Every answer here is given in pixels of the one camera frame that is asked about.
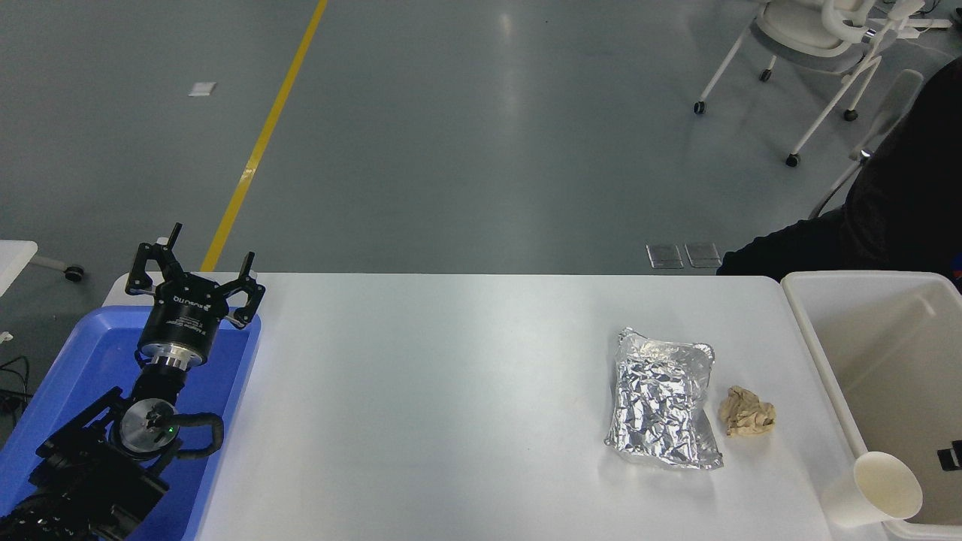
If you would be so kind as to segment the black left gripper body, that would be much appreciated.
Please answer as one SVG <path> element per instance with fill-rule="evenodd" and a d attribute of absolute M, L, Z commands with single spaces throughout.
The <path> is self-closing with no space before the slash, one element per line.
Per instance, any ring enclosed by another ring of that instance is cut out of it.
<path fill-rule="evenodd" d="M 198 275 L 159 284 L 154 305 L 138 341 L 142 355 L 155 355 L 163 346 L 188 349 L 192 355 L 209 355 L 221 319 L 227 314 L 219 284 Z"/>

